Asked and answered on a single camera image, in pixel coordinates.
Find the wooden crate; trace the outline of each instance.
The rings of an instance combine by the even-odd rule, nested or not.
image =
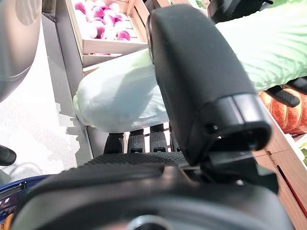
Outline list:
[[[195,7],[196,9],[198,9],[200,12],[202,12],[205,16],[208,17],[207,9],[200,8],[197,5],[192,5],[189,0],[147,0],[145,3],[149,11],[156,9],[156,8],[166,7],[166,6],[175,5],[175,4],[191,5]]]
[[[271,141],[263,150],[253,154],[258,164],[277,174],[278,197],[295,229],[305,230],[307,229],[307,170],[295,153],[296,146],[287,141],[276,121],[270,114],[269,116],[273,128]]]
[[[83,67],[114,59],[147,47],[145,25],[149,15],[142,0],[105,0],[107,5],[116,2],[120,12],[127,15],[126,30],[131,35],[129,42],[82,38],[71,0],[65,0],[73,33]]]

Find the produce display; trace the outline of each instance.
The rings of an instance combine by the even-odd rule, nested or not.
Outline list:
[[[284,133],[307,133],[307,95],[291,89],[285,90],[300,99],[298,106],[288,107],[276,101],[265,92],[261,92],[259,97]]]
[[[82,38],[129,41],[125,30],[127,16],[120,13],[117,3],[106,5],[103,0],[73,1],[77,23]]]
[[[291,0],[216,25],[257,91],[307,76],[306,12],[306,0]],[[77,117],[85,125],[110,133],[168,121],[148,50],[102,63],[81,81],[73,103]],[[307,117],[304,104],[301,99],[301,110],[297,112],[301,114],[300,122],[287,122],[286,126],[291,126],[288,129],[307,124],[303,120]]]

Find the orange squash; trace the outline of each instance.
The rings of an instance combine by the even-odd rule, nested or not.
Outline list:
[[[307,96],[291,89],[285,90],[299,98],[298,106],[288,107],[265,92],[259,93],[259,97],[284,133],[307,133]]]

